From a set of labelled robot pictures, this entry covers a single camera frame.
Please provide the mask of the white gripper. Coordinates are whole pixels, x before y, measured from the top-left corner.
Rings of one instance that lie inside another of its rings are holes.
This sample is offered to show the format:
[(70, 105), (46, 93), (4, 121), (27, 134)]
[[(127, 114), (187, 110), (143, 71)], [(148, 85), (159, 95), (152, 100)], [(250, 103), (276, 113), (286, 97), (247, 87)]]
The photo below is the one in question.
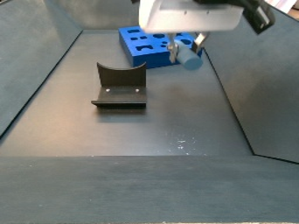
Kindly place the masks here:
[(176, 32), (202, 32), (192, 42), (198, 52), (208, 38), (207, 32), (232, 30), (243, 8), (228, 3), (199, 4), (194, 0), (140, 0), (139, 26), (146, 33), (170, 33), (170, 61), (176, 61)]

